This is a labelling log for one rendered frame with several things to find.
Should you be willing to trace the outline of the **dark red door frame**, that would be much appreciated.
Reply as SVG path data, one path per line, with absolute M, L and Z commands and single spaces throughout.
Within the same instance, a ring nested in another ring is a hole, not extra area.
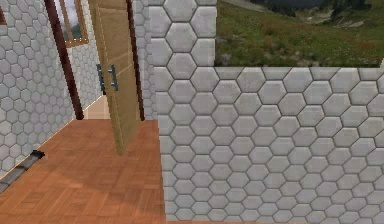
M 51 24 L 51 29 L 53 31 L 56 47 L 59 53 L 59 59 L 62 65 L 64 77 L 66 79 L 69 95 L 70 95 L 72 106 L 75 112 L 75 117 L 77 120 L 82 120 L 84 118 L 83 109 L 82 109 L 80 98 L 77 92 L 76 82 L 73 75 L 70 59 L 68 57 L 67 48 L 65 46 L 64 37 L 62 36 L 62 29 L 61 29 L 58 15 L 57 15 L 55 2 L 54 0 L 44 0 L 44 3 L 45 3 L 46 11 L 48 13 L 48 18 Z M 132 52 L 133 52 L 134 71 L 135 71 L 135 77 L 136 77 L 139 115 L 140 115 L 140 120 L 144 121 L 145 116 L 144 116 L 144 108 L 143 108 L 140 66 L 138 62 L 138 52 L 137 52 L 137 45 L 136 45 L 132 1 L 126 0 L 126 4 L 127 4 Z

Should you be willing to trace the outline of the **light wooden room door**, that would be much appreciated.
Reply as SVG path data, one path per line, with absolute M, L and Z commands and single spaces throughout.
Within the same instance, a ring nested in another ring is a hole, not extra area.
M 122 155 L 140 121 L 126 0 L 89 0 L 117 153 Z M 118 91 L 108 73 L 114 64 Z

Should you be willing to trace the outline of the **dark grey floor strip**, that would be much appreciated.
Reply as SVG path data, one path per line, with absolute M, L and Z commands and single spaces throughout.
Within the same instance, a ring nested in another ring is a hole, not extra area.
M 4 192 L 13 182 L 15 182 L 24 172 L 26 172 L 34 163 L 45 156 L 45 153 L 39 150 L 33 150 L 19 165 L 0 178 L 0 194 Z

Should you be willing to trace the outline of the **large landscape window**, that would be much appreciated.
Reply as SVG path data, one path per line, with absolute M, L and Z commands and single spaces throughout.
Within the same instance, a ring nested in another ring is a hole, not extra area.
M 215 64 L 378 67 L 384 60 L 384 0 L 217 2 Z

